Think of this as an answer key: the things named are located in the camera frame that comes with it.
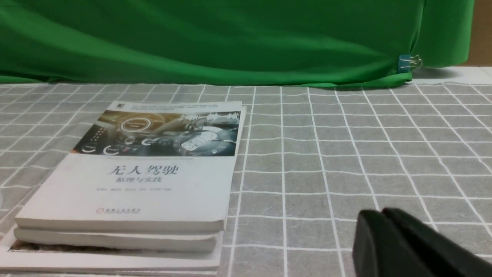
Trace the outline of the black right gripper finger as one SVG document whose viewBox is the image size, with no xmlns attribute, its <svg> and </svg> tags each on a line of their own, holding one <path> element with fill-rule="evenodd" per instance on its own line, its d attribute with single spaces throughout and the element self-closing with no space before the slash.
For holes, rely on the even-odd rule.
<svg viewBox="0 0 492 277">
<path fill-rule="evenodd" d="M 490 277 L 492 266 L 395 207 L 358 213 L 352 261 L 357 277 Z"/>
</svg>

